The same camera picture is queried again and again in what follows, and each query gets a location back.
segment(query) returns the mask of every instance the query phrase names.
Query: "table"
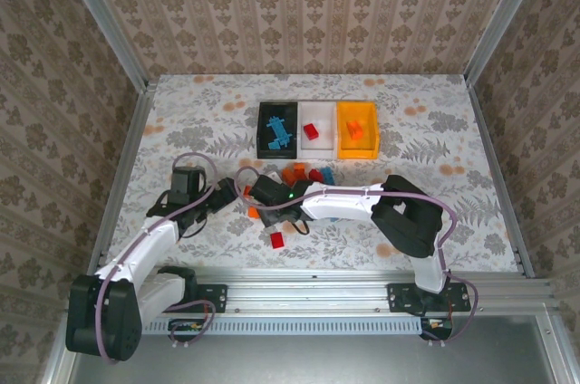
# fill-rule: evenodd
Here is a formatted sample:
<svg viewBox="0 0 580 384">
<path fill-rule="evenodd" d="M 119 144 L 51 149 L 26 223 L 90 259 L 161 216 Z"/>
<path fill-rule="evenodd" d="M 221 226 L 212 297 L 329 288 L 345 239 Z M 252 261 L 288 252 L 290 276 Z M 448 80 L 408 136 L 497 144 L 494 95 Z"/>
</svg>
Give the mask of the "table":
<svg viewBox="0 0 580 384">
<path fill-rule="evenodd" d="M 260 101 L 367 100 L 377 105 L 378 159 L 313 160 L 329 166 L 338 185 L 382 183 L 399 174 L 459 215 L 445 244 L 454 270 L 515 272 L 517 266 L 490 175 L 469 94 L 460 75 L 166 75 L 159 80 L 121 214 L 109 249 L 116 255 L 137 233 L 147 209 L 169 188 L 171 161 L 201 151 L 219 178 L 245 165 L 280 172 L 288 159 L 256 159 Z M 247 183 L 254 178 L 243 176 Z M 160 264 L 236 268 L 409 270 L 409 260 L 372 224 L 319 220 L 311 234 L 290 225 L 264 229 L 237 201 L 208 219 L 204 231 L 182 240 Z M 444 227 L 449 225 L 444 218 Z M 283 233 L 285 247 L 270 245 Z"/>
</svg>

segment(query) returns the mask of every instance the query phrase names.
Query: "gray floor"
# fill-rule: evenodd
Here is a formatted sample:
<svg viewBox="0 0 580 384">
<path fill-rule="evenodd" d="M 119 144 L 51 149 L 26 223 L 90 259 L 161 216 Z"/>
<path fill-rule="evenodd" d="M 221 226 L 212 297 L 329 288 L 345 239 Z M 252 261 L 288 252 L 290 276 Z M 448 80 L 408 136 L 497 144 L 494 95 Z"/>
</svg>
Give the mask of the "gray floor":
<svg viewBox="0 0 580 384">
<path fill-rule="evenodd" d="M 187 349 L 141 340 L 127 362 L 82 356 L 72 382 L 91 383 L 468 383 L 554 382 L 530 318 L 477 318 L 441 349 L 416 336 L 207 336 Z"/>
</svg>

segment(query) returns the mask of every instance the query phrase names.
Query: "cable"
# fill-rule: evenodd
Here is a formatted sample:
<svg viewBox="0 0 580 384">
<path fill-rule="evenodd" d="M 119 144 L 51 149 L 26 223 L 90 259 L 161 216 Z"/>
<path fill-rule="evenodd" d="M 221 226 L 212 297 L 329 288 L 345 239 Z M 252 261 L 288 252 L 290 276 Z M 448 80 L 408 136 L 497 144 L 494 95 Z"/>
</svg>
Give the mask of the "cable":
<svg viewBox="0 0 580 384">
<path fill-rule="evenodd" d="M 451 271 L 447 268 L 447 265 L 445 264 L 445 256 L 443 255 L 443 248 L 442 248 L 443 244 L 445 244 L 445 241 L 447 241 L 449 239 L 449 237 L 451 236 L 451 234 L 455 230 L 455 227 L 457 226 L 457 223 L 458 223 L 457 215 L 455 214 L 453 209 L 451 209 L 451 207 L 449 207 L 448 205 L 446 205 L 442 201 L 438 200 L 437 198 L 425 196 L 423 194 L 415 194 L 415 193 L 411 193 L 411 192 L 390 192 L 390 191 L 371 191 L 371 190 L 362 191 L 362 190 L 356 190 L 356 189 L 332 189 L 332 188 L 326 189 L 324 191 L 315 191 L 315 192 L 312 192 L 310 194 L 294 198 L 294 199 L 287 201 L 285 203 L 282 203 L 280 205 L 274 205 L 274 206 L 258 205 L 252 201 L 249 201 L 248 199 L 246 199 L 244 197 L 244 193 L 241 191 L 240 186 L 238 184 L 240 174 L 247 169 L 253 171 L 257 176 L 260 175 L 260 173 L 258 173 L 257 169 L 255 169 L 254 167 L 244 166 L 244 167 L 240 168 L 236 172 L 236 175 L 234 176 L 234 189 L 236 190 L 237 196 L 242 200 L 242 202 L 246 203 L 247 205 L 249 205 L 251 207 L 255 207 L 258 210 L 279 210 L 279 209 L 283 209 L 284 207 L 289 207 L 291 205 L 294 205 L 300 201 L 304 201 L 307 198 L 323 196 L 323 195 L 327 195 L 327 194 L 334 194 L 334 195 L 341 195 L 341 196 L 415 198 L 418 200 L 427 201 L 428 203 L 432 203 L 433 205 L 437 205 L 437 206 L 441 207 L 442 209 L 444 209 L 449 214 L 449 218 L 451 219 L 451 226 L 449 227 L 447 232 L 445 232 L 445 234 L 441 237 L 441 239 L 439 241 L 437 241 L 437 253 L 439 254 L 439 258 L 440 258 L 441 271 L 443 271 L 443 273 L 445 273 L 451 280 L 455 280 L 457 282 L 464 283 L 473 290 L 473 306 L 471 307 L 471 312 L 469 314 L 467 321 L 465 322 L 465 325 L 463 325 L 463 327 L 461 328 L 461 330 L 457 334 L 448 338 L 445 342 L 450 342 L 450 341 L 456 340 L 470 326 L 470 324 L 473 321 L 473 318 L 475 316 L 475 312 L 477 310 L 477 307 L 478 307 L 478 302 L 479 302 L 478 289 L 475 287 L 475 284 L 473 284 L 472 282 L 469 282 L 468 280 L 464 280 L 464 279 L 458 277 L 457 275 L 452 274 Z"/>
<path fill-rule="evenodd" d="M 182 236 L 181 239 L 190 239 L 191 237 L 198 235 L 201 233 L 201 231 L 206 227 L 206 224 L 208 223 L 208 219 L 204 219 L 203 220 L 203 226 L 201 226 L 198 230 L 196 230 L 195 232 L 193 232 L 191 235 L 187 235 L 187 236 Z"/>
<path fill-rule="evenodd" d="M 182 214 L 183 212 L 187 212 L 188 210 L 192 209 L 193 207 L 203 203 L 205 200 L 207 200 L 209 198 L 211 193 L 214 192 L 214 189 L 216 188 L 217 177 L 218 177 L 218 168 L 216 167 L 216 164 L 214 163 L 213 160 L 211 160 L 208 156 L 206 156 L 202 153 L 198 153 L 196 151 L 191 151 L 191 152 L 179 155 L 173 160 L 173 164 L 171 167 L 175 168 L 175 166 L 177 165 L 177 163 L 181 159 L 183 159 L 185 157 L 189 157 L 189 156 L 198 156 L 200 158 L 203 158 L 211 166 L 214 180 L 213 180 L 211 186 L 209 187 L 208 191 L 203 196 L 201 196 L 199 199 L 194 201 L 193 203 L 190 203 L 189 205 L 184 206 L 184 207 L 176 210 L 175 212 L 172 212 L 171 214 L 169 214 L 167 216 L 164 216 L 159 221 L 156 221 L 155 223 L 153 223 L 147 230 L 145 230 L 131 244 L 131 246 L 127 249 L 127 251 L 119 258 L 119 261 L 116 263 L 115 266 L 112 267 L 111 271 L 107 274 L 104 281 L 102 282 L 101 288 L 99 289 L 99 295 L 97 297 L 97 303 L 96 303 L 95 312 L 94 312 L 94 327 L 95 327 L 95 333 L 96 333 L 96 339 L 97 339 L 97 348 L 99 349 L 99 355 L 101 355 L 101 357 L 103 357 L 103 359 L 109 363 L 114 364 L 117 361 L 112 360 L 109 357 L 109 355 L 107 355 L 107 351 L 105 350 L 105 345 L 104 345 L 104 341 L 103 341 L 103 337 L 102 337 L 102 306 L 104 304 L 105 294 L 107 292 L 107 288 L 109 287 L 109 283 L 111 282 L 112 277 L 119 271 L 119 267 L 122 264 L 124 264 L 125 260 L 127 260 L 127 258 L 131 255 L 131 253 L 135 250 L 135 248 L 137 248 L 137 246 L 143 241 L 143 239 L 145 239 L 147 236 L 149 236 L 149 234 L 153 230 L 155 230 L 157 227 L 159 227 L 161 224 L 165 223 L 166 221 L 169 221 L 174 216 Z"/>
<path fill-rule="evenodd" d="M 295 229 L 295 231 L 298 232 L 300 235 L 304 235 L 304 236 L 310 235 L 310 227 L 308 226 L 308 224 L 305 221 L 302 221 L 302 224 L 304 225 L 304 231 L 300 230 L 295 223 L 290 223 L 290 224 Z"/>
<path fill-rule="evenodd" d="M 211 316 L 209 316 L 208 322 L 204 325 L 204 327 L 201 329 L 201 331 L 198 333 L 198 335 L 196 337 L 194 337 L 193 339 L 191 339 L 190 341 L 187 341 L 187 344 L 195 343 L 196 341 L 199 341 L 201 336 L 203 336 L 206 333 L 206 331 L 209 330 L 209 327 L 211 327 L 211 324 L 213 323 L 214 318 L 216 317 L 216 306 L 214 305 L 214 303 L 212 301 L 196 300 L 196 301 L 186 302 L 185 304 L 172 305 L 171 307 L 169 307 L 165 311 L 165 312 L 174 312 L 176 310 L 187 309 L 193 305 L 207 305 L 207 306 L 209 306 L 211 308 Z M 181 343 L 180 341 L 177 341 L 175 339 L 175 331 L 178 327 L 182 326 L 183 323 L 184 322 L 178 322 L 178 324 L 174 325 L 171 328 L 171 332 L 169 333 L 169 338 L 174 343 L 174 346 L 176 346 L 178 343 Z"/>
</svg>

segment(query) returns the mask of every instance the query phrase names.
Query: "patterned wallpaper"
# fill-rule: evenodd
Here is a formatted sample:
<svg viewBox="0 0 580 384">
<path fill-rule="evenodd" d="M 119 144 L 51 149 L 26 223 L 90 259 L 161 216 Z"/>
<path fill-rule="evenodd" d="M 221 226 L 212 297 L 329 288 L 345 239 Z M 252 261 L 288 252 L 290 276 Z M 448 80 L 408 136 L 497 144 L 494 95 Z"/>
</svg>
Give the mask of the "patterned wallpaper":
<svg viewBox="0 0 580 384">
<path fill-rule="evenodd" d="M 0 382 L 43 372 L 135 101 L 81 0 L 0 0 Z"/>
<path fill-rule="evenodd" d="M 499 0 L 108 0 L 162 73 L 463 73 Z"/>
<path fill-rule="evenodd" d="M 580 354 L 580 0 L 524 0 L 477 83 L 528 251 Z"/>
</svg>

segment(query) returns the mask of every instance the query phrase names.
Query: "purple cable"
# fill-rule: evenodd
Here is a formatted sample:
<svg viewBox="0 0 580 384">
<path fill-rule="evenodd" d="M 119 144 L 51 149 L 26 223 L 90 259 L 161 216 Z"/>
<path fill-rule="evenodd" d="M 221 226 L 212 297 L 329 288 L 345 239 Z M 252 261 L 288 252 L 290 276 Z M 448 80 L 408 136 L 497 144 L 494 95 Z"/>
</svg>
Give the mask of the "purple cable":
<svg viewBox="0 0 580 384">
<path fill-rule="evenodd" d="M 203 203 L 205 200 L 207 200 L 209 198 L 209 196 L 211 195 L 211 193 L 216 188 L 216 182 L 217 182 L 216 181 L 216 178 L 218 177 L 218 168 L 216 167 L 216 164 L 214 163 L 213 160 L 211 160 L 209 157 L 207 157 L 206 155 L 204 155 L 202 153 L 197 153 L 196 151 L 190 151 L 188 153 L 184 153 L 182 155 L 179 155 L 173 161 L 172 167 L 174 168 L 177 165 L 177 163 L 178 163 L 178 161 L 180 159 L 185 158 L 185 157 L 189 157 L 189 156 L 198 156 L 200 158 L 203 158 L 211 166 L 211 169 L 212 169 L 212 172 L 213 172 L 213 176 L 214 176 L 214 180 L 213 180 L 211 186 L 209 187 L 208 192 L 206 192 L 203 196 L 201 196 L 199 199 L 197 199 L 193 203 L 191 203 L 191 204 L 189 204 L 187 206 L 184 206 L 181 209 L 178 209 L 175 212 L 173 212 L 173 213 L 171 213 L 171 214 L 169 214 L 169 215 L 161 218 L 159 221 L 156 221 L 155 223 L 153 223 L 151 225 L 151 227 L 149 227 L 145 232 L 143 232 L 132 243 L 132 245 L 129 247 L 129 249 L 127 249 L 127 251 L 121 256 L 121 258 L 119 259 L 119 261 L 117 262 L 117 264 L 112 267 L 111 271 L 107 274 L 107 276 L 105 277 L 105 280 L 102 282 L 101 289 L 99 290 L 99 295 L 97 296 L 96 308 L 95 308 L 95 311 L 94 311 L 94 329 L 95 329 L 95 333 L 96 333 L 97 347 L 99 349 L 99 354 L 101 355 L 101 357 L 103 357 L 103 359 L 105 361 L 107 361 L 109 363 L 114 364 L 117 361 L 112 360 L 109 357 L 109 355 L 107 355 L 107 351 L 105 350 L 104 340 L 102 339 L 102 305 L 104 303 L 104 298 L 105 298 L 105 294 L 107 292 L 107 287 L 109 286 L 109 282 L 111 281 L 112 277 L 119 270 L 118 269 L 118 266 L 121 265 L 121 264 L 123 264 L 125 262 L 125 260 L 127 260 L 127 258 L 131 255 L 131 253 L 135 250 L 135 248 L 137 248 L 137 246 L 141 242 L 143 242 L 143 239 L 145 239 L 147 236 L 149 236 L 149 234 L 153 230 L 155 230 L 157 227 L 159 227 L 164 222 L 169 221 L 174 216 L 177 216 L 179 214 L 182 214 L 183 212 L 187 212 L 191 208 L 193 208 L 193 207 L 195 207 L 195 206 Z"/>
<path fill-rule="evenodd" d="M 471 307 L 471 313 L 469 314 L 469 317 L 468 317 L 467 321 L 465 322 L 465 325 L 461 328 L 461 330 L 457 334 L 455 334 L 453 337 L 450 337 L 445 342 L 449 342 L 449 341 L 453 341 L 453 340 L 457 339 L 470 326 L 470 324 L 473 321 L 473 318 L 475 316 L 475 312 L 477 310 L 477 307 L 478 307 L 479 293 L 478 293 L 478 289 L 475 287 L 475 284 L 473 284 L 472 282 L 469 282 L 467 280 L 464 280 L 462 278 L 459 278 L 457 275 L 452 274 L 451 271 L 449 269 L 447 269 L 447 265 L 445 264 L 445 256 L 443 255 L 443 248 L 442 247 L 443 247 L 443 244 L 445 244 L 445 241 L 447 241 L 449 239 L 449 237 L 451 236 L 451 234 L 455 230 L 455 227 L 457 226 L 457 222 L 458 222 L 457 215 L 455 214 L 455 211 L 453 209 L 451 209 L 448 205 L 446 205 L 442 201 L 438 200 L 437 198 L 424 196 L 423 194 L 415 194 L 415 193 L 411 193 L 411 192 L 360 191 L 360 190 L 353 190 L 353 189 L 328 189 L 326 191 L 315 191 L 315 192 L 312 192 L 310 194 L 307 194 L 307 195 L 295 198 L 293 200 L 287 201 L 285 203 L 282 203 L 281 205 L 275 205 L 275 206 L 257 205 L 256 203 L 249 201 L 248 199 L 246 199 L 244 197 L 244 193 L 242 192 L 242 190 L 238 184 L 240 174 L 242 173 L 242 171 L 245 171 L 247 169 L 256 173 L 257 176 L 260 175 L 260 173 L 258 173 L 257 169 L 255 169 L 253 167 L 245 166 L 245 167 L 240 168 L 237 171 L 236 175 L 234 176 L 234 189 L 236 190 L 237 196 L 240 197 L 240 199 L 244 203 L 246 203 L 247 205 L 249 205 L 251 207 L 255 207 L 256 209 L 259 209 L 259 210 L 283 209 L 284 207 L 289 207 L 289 206 L 294 205 L 300 201 L 304 201 L 307 198 L 323 196 L 326 194 L 334 194 L 334 195 L 342 195 L 342 196 L 415 198 L 418 200 L 427 201 L 429 203 L 432 203 L 434 205 L 437 205 L 437 206 L 443 208 L 449 214 L 449 218 L 451 218 L 451 226 L 449 227 L 447 232 L 445 232 L 445 234 L 441 237 L 441 239 L 439 241 L 437 241 L 437 252 L 439 253 L 441 271 L 443 271 L 443 273 L 445 273 L 451 280 L 455 280 L 457 282 L 464 283 L 473 290 L 473 306 Z"/>
<path fill-rule="evenodd" d="M 169 307 L 165 311 L 165 312 L 174 312 L 176 310 L 187 309 L 188 307 L 191 307 L 192 305 L 208 305 L 209 307 L 211 307 L 211 316 L 209 317 L 208 322 L 206 322 L 206 325 L 198 333 L 198 335 L 196 335 L 193 339 L 191 339 L 190 341 L 188 341 L 188 343 L 195 343 L 196 341 L 199 341 L 199 339 L 201 338 L 201 336 L 203 336 L 206 333 L 206 331 L 209 330 L 209 328 L 211 327 L 211 324 L 214 321 L 214 318 L 216 317 L 216 306 L 215 306 L 215 304 L 212 301 L 208 301 L 208 300 L 196 300 L 196 301 L 186 302 L 185 304 L 172 305 L 171 307 Z M 171 327 L 171 333 L 169 334 L 169 338 L 174 343 L 179 343 L 178 341 L 175 340 L 175 331 L 176 331 L 177 328 L 179 328 L 180 326 L 184 325 L 184 323 L 185 322 L 180 322 L 180 323 L 174 325 L 173 327 Z"/>
</svg>

